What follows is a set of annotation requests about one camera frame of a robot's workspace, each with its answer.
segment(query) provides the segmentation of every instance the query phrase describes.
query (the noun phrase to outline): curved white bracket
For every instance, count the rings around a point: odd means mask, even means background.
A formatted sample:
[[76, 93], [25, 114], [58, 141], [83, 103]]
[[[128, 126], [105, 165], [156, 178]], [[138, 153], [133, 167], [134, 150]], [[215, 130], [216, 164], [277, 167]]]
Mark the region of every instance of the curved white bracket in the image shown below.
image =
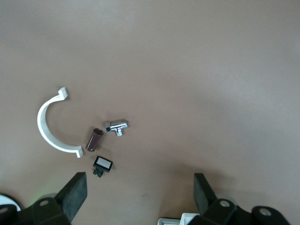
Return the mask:
[[61, 88], [58, 91], [58, 95], [54, 96], [50, 100], [46, 101], [42, 107], [39, 109], [37, 114], [37, 126], [38, 129], [43, 136], [43, 138], [53, 147], [58, 150], [69, 152], [69, 153], [76, 153], [77, 157], [80, 158], [83, 155], [83, 149], [81, 146], [72, 146], [65, 144], [58, 140], [54, 135], [51, 133], [47, 122], [46, 122], [46, 111], [48, 106], [53, 102], [63, 101], [68, 96], [66, 87]]

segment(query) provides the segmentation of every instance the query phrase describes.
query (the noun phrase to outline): black plastic part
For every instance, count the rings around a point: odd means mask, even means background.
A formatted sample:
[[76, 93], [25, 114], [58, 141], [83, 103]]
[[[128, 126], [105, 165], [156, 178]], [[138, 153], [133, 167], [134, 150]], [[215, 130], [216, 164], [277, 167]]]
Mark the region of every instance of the black plastic part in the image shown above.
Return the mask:
[[0, 210], [6, 209], [5, 212], [1, 213], [0, 223], [4, 223], [7, 219], [14, 217], [17, 213], [17, 207], [15, 205], [0, 205]]
[[55, 198], [43, 198], [30, 207], [16, 211], [14, 205], [2, 205], [1, 225], [71, 225], [87, 197], [86, 173], [78, 172]]
[[[194, 176], [194, 199], [200, 215], [195, 216], [188, 225], [290, 225], [273, 208], [257, 206], [249, 213], [229, 200], [217, 199], [202, 173], [195, 173]], [[221, 205], [221, 201], [226, 201], [226, 204]], [[267, 209], [271, 215], [263, 215], [261, 208]]]
[[[228, 207], [222, 206], [221, 201], [229, 203]], [[229, 200], [217, 199], [203, 214], [203, 217], [215, 222], [216, 224], [225, 225], [236, 212], [236, 206]]]
[[88, 195], [85, 172], [78, 172], [55, 196], [62, 212], [71, 222]]
[[217, 200], [214, 191], [211, 189], [203, 173], [195, 173], [194, 175], [194, 200], [200, 215]]
[[[267, 209], [270, 211], [270, 216], [263, 215], [259, 210], [260, 209]], [[266, 225], [289, 225], [286, 218], [277, 211], [276, 209], [273, 209], [271, 207], [267, 206], [256, 206], [252, 209], [252, 215], [261, 223]]]
[[[104, 160], [110, 162], [110, 167], [109, 167], [109, 168], [106, 168], [106, 167], [104, 167], [104, 166], [99, 165], [99, 164], [97, 163], [97, 161], [98, 161], [99, 158], [102, 158], [102, 159], [104, 159]], [[98, 176], [98, 177], [101, 177], [101, 176], [103, 175], [103, 172], [107, 172], [107, 173], [110, 172], [110, 170], [111, 170], [111, 168], [112, 168], [112, 165], [113, 165], [113, 162], [112, 162], [112, 161], [110, 161], [110, 160], [108, 160], [108, 159], [106, 159], [106, 158], [103, 158], [103, 157], [101, 157], [101, 156], [97, 156], [97, 158], [96, 158], [96, 160], [95, 160], [95, 162], [94, 162], [94, 165], [93, 165], [93, 166], [95, 167], [95, 170], [93, 171], [93, 174], [96, 175], [96, 176]]]

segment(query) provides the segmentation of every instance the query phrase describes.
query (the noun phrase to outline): white plastic clip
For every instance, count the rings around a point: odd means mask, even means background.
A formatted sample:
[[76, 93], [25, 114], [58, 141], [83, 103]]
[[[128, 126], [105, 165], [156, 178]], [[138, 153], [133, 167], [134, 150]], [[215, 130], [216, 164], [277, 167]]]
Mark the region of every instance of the white plastic clip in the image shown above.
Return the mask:
[[81, 146], [72, 146], [65, 144], [58, 140], [54, 135], [51, 133], [47, 122], [46, 122], [46, 111], [48, 106], [53, 102], [63, 101], [68, 96], [66, 87], [61, 88], [58, 91], [58, 95], [54, 96], [50, 100], [46, 101], [42, 107], [39, 109], [37, 114], [37, 126], [38, 129], [43, 136], [43, 138], [53, 147], [58, 150], [68, 152], [68, 153], [76, 153], [77, 157], [80, 158], [83, 155], [83, 149]]

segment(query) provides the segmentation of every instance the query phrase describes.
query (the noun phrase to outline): metal screw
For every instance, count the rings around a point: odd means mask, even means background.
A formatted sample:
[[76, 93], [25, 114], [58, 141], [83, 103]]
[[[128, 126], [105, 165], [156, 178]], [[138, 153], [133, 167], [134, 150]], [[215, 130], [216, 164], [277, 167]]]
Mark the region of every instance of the metal screw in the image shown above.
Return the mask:
[[7, 207], [0, 209], [0, 214], [1, 214], [1, 213], [5, 213], [7, 210], [8, 210]]
[[272, 215], [272, 213], [269, 210], [265, 209], [265, 208], [259, 209], [259, 212], [262, 213], [264, 216], [267, 216], [267, 217]]
[[230, 206], [229, 202], [225, 201], [225, 200], [220, 201], [220, 205], [222, 205], [223, 207], [229, 207]]
[[47, 205], [49, 203], [49, 201], [48, 200], [44, 200], [44, 201], [42, 201], [42, 202], [40, 202], [40, 206], [44, 206], [44, 205]]

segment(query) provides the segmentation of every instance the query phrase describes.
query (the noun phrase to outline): beige table surface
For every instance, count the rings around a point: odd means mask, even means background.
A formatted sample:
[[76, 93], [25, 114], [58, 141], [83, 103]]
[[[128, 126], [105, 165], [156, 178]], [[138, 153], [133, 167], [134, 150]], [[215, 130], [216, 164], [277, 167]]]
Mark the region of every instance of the beige table surface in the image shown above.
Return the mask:
[[[56, 137], [88, 141], [82, 158]], [[137, 0], [0, 2], [0, 192], [24, 206], [87, 172], [74, 225], [155, 225], [196, 212], [193, 174], [242, 208], [300, 224], [300, 2]], [[102, 178], [96, 156], [113, 161]]]

